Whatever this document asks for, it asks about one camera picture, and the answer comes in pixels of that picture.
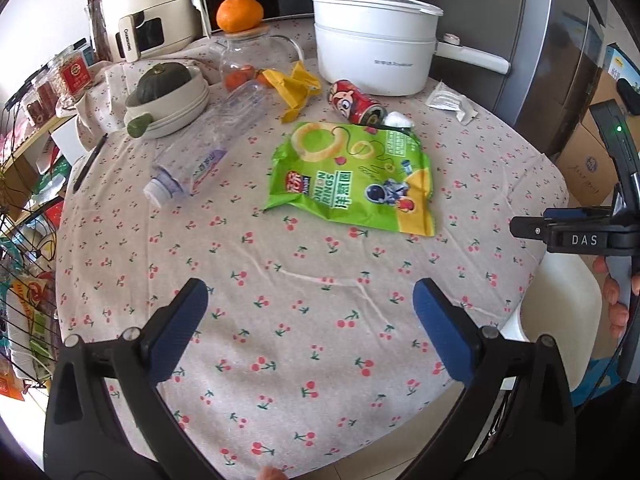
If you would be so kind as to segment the person's right hand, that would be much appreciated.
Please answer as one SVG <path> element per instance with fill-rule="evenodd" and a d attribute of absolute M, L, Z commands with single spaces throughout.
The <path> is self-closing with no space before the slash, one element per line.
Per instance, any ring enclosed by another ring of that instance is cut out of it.
<path fill-rule="evenodd" d="M 629 320 L 628 308 L 620 303 L 620 285 L 612 279 L 608 273 L 608 266 L 605 258 L 599 256 L 592 264 L 593 271 L 606 274 L 602 286 L 602 295 L 608 304 L 608 322 L 610 322 L 610 332 L 614 338 L 620 338 L 626 332 Z"/>

